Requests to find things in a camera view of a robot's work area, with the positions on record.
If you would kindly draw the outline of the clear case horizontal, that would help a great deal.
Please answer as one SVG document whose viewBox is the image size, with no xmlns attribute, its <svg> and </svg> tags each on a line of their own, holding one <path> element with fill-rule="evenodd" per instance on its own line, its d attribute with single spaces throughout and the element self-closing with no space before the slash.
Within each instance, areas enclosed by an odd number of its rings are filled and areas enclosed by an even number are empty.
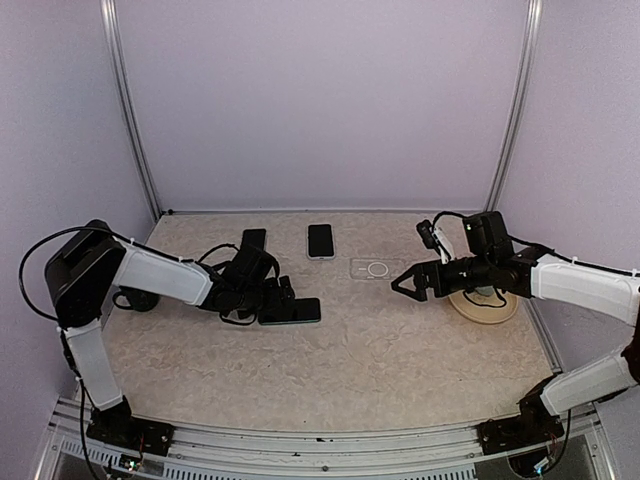
<svg viewBox="0 0 640 480">
<path fill-rule="evenodd" d="M 393 280 L 404 271 L 405 263 L 392 258 L 352 258 L 350 276 L 354 280 Z"/>
</svg>

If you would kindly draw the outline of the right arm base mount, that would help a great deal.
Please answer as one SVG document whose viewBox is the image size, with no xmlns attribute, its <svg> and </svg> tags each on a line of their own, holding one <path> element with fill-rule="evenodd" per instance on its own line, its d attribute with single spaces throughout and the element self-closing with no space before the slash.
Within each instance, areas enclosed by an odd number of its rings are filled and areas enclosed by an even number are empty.
<svg viewBox="0 0 640 480">
<path fill-rule="evenodd" d="M 518 406 L 519 413 L 515 416 L 490 419 L 476 426 L 484 455 L 516 450 L 565 435 L 560 416 L 548 412 L 540 392 L 529 392 Z"/>
</svg>

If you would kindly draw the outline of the left aluminium frame post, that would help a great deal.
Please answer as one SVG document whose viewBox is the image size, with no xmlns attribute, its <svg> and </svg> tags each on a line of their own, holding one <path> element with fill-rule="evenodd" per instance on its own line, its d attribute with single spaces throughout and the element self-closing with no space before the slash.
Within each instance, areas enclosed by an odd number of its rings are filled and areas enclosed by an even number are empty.
<svg viewBox="0 0 640 480">
<path fill-rule="evenodd" d="M 162 216 L 162 206 L 146 158 L 140 127 L 136 118 L 134 101 L 131 94 L 123 43 L 119 30 L 117 5 L 114 0 L 100 2 L 102 24 L 114 74 L 116 92 L 122 113 L 126 137 L 131 147 L 134 166 L 139 176 L 144 198 L 154 221 Z"/>
</svg>

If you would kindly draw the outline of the aluminium frame post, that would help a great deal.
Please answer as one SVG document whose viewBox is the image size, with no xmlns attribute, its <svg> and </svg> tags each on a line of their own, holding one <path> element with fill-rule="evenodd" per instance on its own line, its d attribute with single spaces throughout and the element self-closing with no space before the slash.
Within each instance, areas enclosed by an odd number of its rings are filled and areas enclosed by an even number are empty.
<svg viewBox="0 0 640 480">
<path fill-rule="evenodd" d="M 114 0 L 100 2 L 102 24 L 114 74 L 116 92 L 122 113 L 126 137 L 131 147 L 134 166 L 139 176 L 144 198 L 154 221 L 162 216 L 162 206 L 146 158 L 140 127 L 136 118 L 134 101 L 131 94 L 123 43 L 119 30 L 117 5 Z"/>
<path fill-rule="evenodd" d="M 527 2 L 523 40 L 520 48 L 518 67 L 516 70 L 514 91 L 507 116 L 506 128 L 502 138 L 498 162 L 494 171 L 484 210 L 496 210 L 506 186 L 509 168 L 524 114 L 530 77 L 533 70 L 541 18 L 543 14 L 542 0 Z"/>
</svg>

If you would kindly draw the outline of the right aluminium frame post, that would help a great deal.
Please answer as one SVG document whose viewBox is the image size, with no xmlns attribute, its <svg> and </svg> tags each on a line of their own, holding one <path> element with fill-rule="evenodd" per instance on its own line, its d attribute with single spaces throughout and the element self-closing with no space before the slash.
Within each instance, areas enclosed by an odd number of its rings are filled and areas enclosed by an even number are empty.
<svg viewBox="0 0 640 480">
<path fill-rule="evenodd" d="M 530 77 L 533 70 L 541 18 L 543 14 L 542 0 L 527 2 L 523 40 L 520 48 L 518 67 L 516 70 L 514 91 L 507 116 L 506 128 L 502 138 L 498 162 L 494 171 L 484 210 L 496 210 L 506 186 L 509 168 L 524 114 Z"/>
</svg>

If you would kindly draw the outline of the beige round plate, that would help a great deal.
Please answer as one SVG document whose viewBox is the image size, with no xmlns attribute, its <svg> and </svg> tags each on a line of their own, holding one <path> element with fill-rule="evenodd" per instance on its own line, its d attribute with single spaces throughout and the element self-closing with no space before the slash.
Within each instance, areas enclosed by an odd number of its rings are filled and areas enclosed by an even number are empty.
<svg viewBox="0 0 640 480">
<path fill-rule="evenodd" d="M 482 295 L 477 291 L 456 292 L 449 296 L 453 308 L 465 319 L 481 325 L 504 323 L 517 313 L 518 298 L 511 293 Z"/>
</svg>

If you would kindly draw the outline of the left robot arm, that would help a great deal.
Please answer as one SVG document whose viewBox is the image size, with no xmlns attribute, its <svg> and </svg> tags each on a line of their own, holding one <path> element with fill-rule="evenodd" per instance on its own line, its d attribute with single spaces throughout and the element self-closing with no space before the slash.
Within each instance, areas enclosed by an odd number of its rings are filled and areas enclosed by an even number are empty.
<svg viewBox="0 0 640 480">
<path fill-rule="evenodd" d="M 94 406 L 104 410 L 99 424 L 121 445 L 133 443 L 140 424 L 118 406 L 124 395 L 102 338 L 101 309 L 113 288 L 172 298 L 222 317 L 290 313 L 295 305 L 278 261 L 250 244 L 238 246 L 231 259 L 209 265 L 141 245 L 101 220 L 70 233 L 46 263 L 44 278 L 78 375 Z"/>
</svg>

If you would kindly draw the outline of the light blue cup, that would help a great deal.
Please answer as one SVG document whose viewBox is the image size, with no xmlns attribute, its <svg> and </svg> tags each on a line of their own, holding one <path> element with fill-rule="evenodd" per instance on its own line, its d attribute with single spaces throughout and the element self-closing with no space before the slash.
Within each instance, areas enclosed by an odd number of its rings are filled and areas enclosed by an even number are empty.
<svg viewBox="0 0 640 480">
<path fill-rule="evenodd" d="M 491 297 L 495 294 L 495 289 L 492 286 L 483 286 L 483 287 L 477 287 L 475 289 L 475 292 L 478 295 L 482 295 L 484 297 Z"/>
</svg>

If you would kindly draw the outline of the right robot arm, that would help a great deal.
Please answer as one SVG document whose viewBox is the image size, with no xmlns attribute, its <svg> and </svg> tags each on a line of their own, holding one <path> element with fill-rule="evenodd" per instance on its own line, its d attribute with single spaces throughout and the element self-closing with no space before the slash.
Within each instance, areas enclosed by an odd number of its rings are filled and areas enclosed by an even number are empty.
<svg viewBox="0 0 640 480">
<path fill-rule="evenodd" d="M 506 229 L 498 211 L 461 216 L 469 256 L 457 258 L 435 220 L 416 230 L 424 246 L 439 259 L 412 265 L 391 283 L 393 291 L 418 302 L 491 287 L 521 298 L 560 301 L 616 318 L 635 327 L 639 320 L 639 275 L 560 255 L 554 249 L 524 242 Z M 639 338 L 600 359 L 540 383 L 513 419 L 511 433 L 523 444 L 535 442 L 558 416 L 572 408 L 626 391 L 639 383 Z"/>
</svg>

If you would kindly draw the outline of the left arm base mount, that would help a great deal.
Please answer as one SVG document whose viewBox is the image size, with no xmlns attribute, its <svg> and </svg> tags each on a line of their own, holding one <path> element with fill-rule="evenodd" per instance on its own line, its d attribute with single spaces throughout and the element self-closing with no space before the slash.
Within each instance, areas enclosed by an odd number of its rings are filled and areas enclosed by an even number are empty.
<svg viewBox="0 0 640 480">
<path fill-rule="evenodd" d="M 175 427 L 169 423 L 134 416 L 123 396 L 108 409 L 92 409 L 86 434 L 105 444 L 166 457 L 174 432 Z"/>
</svg>

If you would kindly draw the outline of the dark green mug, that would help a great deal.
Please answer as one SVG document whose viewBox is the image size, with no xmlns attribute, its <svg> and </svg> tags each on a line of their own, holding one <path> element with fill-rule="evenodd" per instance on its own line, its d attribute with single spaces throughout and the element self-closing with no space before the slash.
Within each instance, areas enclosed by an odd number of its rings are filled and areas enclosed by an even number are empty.
<svg viewBox="0 0 640 480">
<path fill-rule="evenodd" d="M 112 296 L 112 302 L 116 308 L 136 312 L 153 310 L 159 303 L 159 299 L 157 294 L 139 290 L 120 290 Z"/>
</svg>

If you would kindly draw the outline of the front aluminium rail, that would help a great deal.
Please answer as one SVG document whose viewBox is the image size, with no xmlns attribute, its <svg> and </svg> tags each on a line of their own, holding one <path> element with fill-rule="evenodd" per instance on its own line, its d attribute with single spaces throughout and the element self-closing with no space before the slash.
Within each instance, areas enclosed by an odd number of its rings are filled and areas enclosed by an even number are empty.
<svg viewBox="0 0 640 480">
<path fill-rule="evenodd" d="M 32 479 L 614 479 L 592 407 L 567 439 L 486 453 L 472 423 L 380 432 L 282 432 L 177 422 L 165 452 L 83 438 L 90 411 L 60 398 Z"/>
</svg>

